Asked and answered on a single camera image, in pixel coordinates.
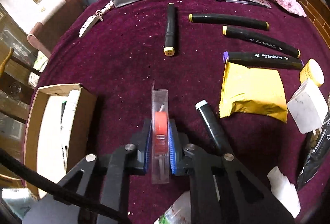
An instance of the metal screw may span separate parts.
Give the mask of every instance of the metal screw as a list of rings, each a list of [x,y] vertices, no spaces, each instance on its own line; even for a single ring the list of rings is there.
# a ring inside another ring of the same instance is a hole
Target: metal screw
[[[86,161],[88,161],[88,162],[92,162],[92,161],[94,161],[96,159],[96,156],[94,155],[94,154],[88,154],[87,156],[86,156]]]
[[[230,153],[226,153],[223,157],[225,158],[226,161],[232,161],[235,158],[234,155]]]
[[[135,149],[135,145],[134,144],[127,144],[125,145],[125,150],[133,150]]]
[[[194,149],[196,149],[196,145],[194,144],[187,144],[185,147],[186,150],[192,151]]]

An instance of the yellow marker cap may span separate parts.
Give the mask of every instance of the yellow marker cap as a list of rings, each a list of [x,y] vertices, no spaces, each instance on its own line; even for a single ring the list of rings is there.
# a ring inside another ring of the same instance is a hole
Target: yellow marker cap
[[[301,70],[299,78],[301,83],[303,83],[307,78],[309,78],[318,87],[320,87],[324,83],[323,71],[320,65],[312,58]]]
[[[165,47],[164,53],[166,56],[172,56],[172,55],[174,55],[175,51],[174,51],[173,47]]]

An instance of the yellow package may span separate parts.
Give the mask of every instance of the yellow package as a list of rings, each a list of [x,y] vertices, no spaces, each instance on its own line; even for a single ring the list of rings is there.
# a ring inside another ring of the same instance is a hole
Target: yellow package
[[[219,112],[220,118],[234,112],[247,112],[271,116],[286,123],[288,108],[278,71],[247,68],[227,61]]]

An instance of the maroon velvet tablecloth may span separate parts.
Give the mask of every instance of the maroon velvet tablecloth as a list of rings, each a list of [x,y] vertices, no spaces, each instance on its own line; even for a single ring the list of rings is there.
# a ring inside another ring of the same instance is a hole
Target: maroon velvet tablecloth
[[[98,96],[90,128],[88,150],[111,153],[129,142],[151,116],[151,86],[168,89],[169,116],[192,143],[208,148],[209,140],[195,104],[206,99],[218,115],[224,51],[275,51],[222,35],[222,26],[190,23],[190,13],[220,13],[247,16],[269,22],[266,35],[299,48],[304,63],[314,58],[325,83],[320,87],[327,99],[330,90],[330,50],[309,19],[272,9],[215,0],[142,0],[110,11],[83,38],[78,33],[85,20],[109,0],[90,5],[55,47],[38,86],[81,83]],[[163,52],[166,8],[178,9],[179,53]],[[300,86],[299,71],[279,70],[286,100]],[[299,152],[305,135],[293,118],[288,122],[271,117],[236,113],[220,120],[235,154],[262,182],[278,166],[296,184]],[[320,199],[330,176],[330,156],[316,176],[299,192],[301,219]],[[188,177],[172,177],[170,184],[152,185],[150,175],[130,179],[129,211],[133,223],[153,223],[189,189]]]

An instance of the purple marker cap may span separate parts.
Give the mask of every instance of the purple marker cap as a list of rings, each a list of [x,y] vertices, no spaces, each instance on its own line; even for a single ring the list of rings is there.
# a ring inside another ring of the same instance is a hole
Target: purple marker cap
[[[225,63],[226,60],[229,58],[229,55],[228,55],[228,52],[223,52],[223,56],[222,56],[222,59],[223,59],[223,62]]]

